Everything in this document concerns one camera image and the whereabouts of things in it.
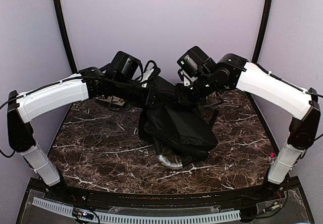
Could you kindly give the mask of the black student backpack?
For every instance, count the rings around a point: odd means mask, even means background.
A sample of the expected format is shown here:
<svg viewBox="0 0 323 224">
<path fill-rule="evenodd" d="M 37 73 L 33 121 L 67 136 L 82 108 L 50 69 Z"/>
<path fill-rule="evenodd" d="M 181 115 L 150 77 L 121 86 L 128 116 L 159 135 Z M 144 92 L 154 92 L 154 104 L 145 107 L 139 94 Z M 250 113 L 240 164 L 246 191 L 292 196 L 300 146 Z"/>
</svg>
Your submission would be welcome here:
<svg viewBox="0 0 323 224">
<path fill-rule="evenodd" d="M 155 146 L 158 160 L 169 169 L 205 161 L 219 142 L 199 108 L 176 103 L 174 84 L 162 77 L 153 86 L 157 89 L 155 102 L 139 118 L 140 139 Z"/>
</svg>

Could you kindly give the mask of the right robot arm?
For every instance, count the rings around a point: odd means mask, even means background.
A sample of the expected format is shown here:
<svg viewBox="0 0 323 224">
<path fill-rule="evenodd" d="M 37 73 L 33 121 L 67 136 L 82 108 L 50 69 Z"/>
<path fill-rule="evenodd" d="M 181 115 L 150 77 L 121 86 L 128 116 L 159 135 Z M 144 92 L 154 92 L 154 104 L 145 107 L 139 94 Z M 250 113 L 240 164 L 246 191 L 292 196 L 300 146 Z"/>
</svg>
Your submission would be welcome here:
<svg viewBox="0 0 323 224">
<path fill-rule="evenodd" d="M 292 115 L 289 136 L 270 167 L 267 182 L 258 188 L 258 197 L 268 201 L 277 192 L 287 173 L 314 142 L 320 122 L 320 95 L 298 87 L 265 70 L 259 64 L 228 53 L 218 62 L 194 46 L 178 60 L 182 83 L 176 86 L 181 104 L 194 104 L 213 93 L 241 90 L 263 98 Z"/>
</svg>

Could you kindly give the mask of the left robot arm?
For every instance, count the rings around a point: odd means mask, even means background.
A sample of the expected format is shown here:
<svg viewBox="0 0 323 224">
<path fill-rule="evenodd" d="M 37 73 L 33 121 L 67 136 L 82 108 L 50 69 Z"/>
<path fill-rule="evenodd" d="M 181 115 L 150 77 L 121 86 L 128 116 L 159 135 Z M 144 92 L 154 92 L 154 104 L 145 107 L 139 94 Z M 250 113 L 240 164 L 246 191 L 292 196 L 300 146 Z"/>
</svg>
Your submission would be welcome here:
<svg viewBox="0 0 323 224">
<path fill-rule="evenodd" d="M 155 61 L 144 66 L 139 59 L 119 51 L 102 68 L 89 67 L 28 92 L 12 91 L 5 102 L 9 146 L 52 187 L 51 193 L 60 202 L 66 202 L 71 198 L 71 190 L 62 183 L 58 169 L 35 140 L 31 121 L 62 106 L 99 96 L 118 97 L 136 107 L 149 105 L 155 94 L 149 85 L 159 73 Z"/>
</svg>

